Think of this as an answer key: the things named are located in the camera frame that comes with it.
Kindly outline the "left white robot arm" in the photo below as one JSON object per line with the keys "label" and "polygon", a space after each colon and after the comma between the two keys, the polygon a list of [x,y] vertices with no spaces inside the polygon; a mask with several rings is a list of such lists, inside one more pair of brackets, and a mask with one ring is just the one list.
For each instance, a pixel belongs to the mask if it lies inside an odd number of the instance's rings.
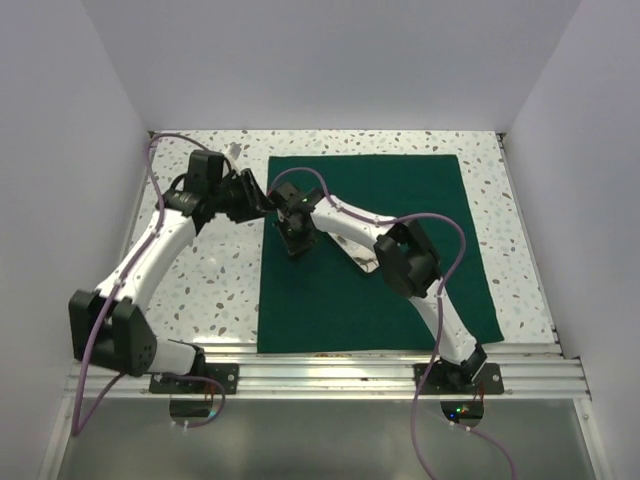
{"label": "left white robot arm", "polygon": [[157,337],[145,311],[175,259],[216,215],[240,224],[273,210],[250,169],[233,169],[222,153],[193,151],[186,173],[159,195],[145,233],[118,267],[93,290],[72,295],[75,359],[132,377],[168,374],[185,392],[201,390],[208,379],[203,350]]}

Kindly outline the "stainless steel instrument tray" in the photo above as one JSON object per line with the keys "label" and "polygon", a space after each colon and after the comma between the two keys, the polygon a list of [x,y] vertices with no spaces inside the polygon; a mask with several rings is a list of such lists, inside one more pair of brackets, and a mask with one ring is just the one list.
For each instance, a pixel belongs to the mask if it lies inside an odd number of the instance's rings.
{"label": "stainless steel instrument tray", "polygon": [[373,274],[379,267],[375,253],[341,235],[329,233],[338,248],[364,273]]}

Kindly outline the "green surgical drape cloth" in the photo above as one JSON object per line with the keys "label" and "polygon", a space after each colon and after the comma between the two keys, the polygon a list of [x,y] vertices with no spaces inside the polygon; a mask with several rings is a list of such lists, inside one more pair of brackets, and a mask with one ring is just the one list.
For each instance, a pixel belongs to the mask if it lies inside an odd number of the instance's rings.
{"label": "green surgical drape cloth", "polygon": [[[383,215],[432,212],[454,220],[466,253],[446,291],[482,344],[504,339],[490,295],[459,161],[454,155],[270,157],[268,179],[307,192],[326,181],[349,204]],[[434,339],[416,309],[379,273],[364,274],[325,235],[290,258],[274,227],[262,242],[257,350],[262,354],[427,350]]]}

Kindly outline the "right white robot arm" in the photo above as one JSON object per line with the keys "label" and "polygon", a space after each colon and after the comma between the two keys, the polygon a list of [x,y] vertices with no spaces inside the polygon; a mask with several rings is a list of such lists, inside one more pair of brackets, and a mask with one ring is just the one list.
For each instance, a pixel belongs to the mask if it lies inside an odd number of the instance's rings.
{"label": "right white robot arm", "polygon": [[[467,247],[464,231],[455,221],[434,213],[380,216],[319,188],[305,193],[289,182],[271,189],[268,198],[290,255],[309,250],[317,232],[340,236],[370,252],[386,286],[413,305],[436,340],[434,354],[439,360],[433,377],[461,393],[480,382],[487,354],[446,291]],[[458,234],[459,250],[447,271],[441,268],[441,257],[421,219],[442,221]]]}

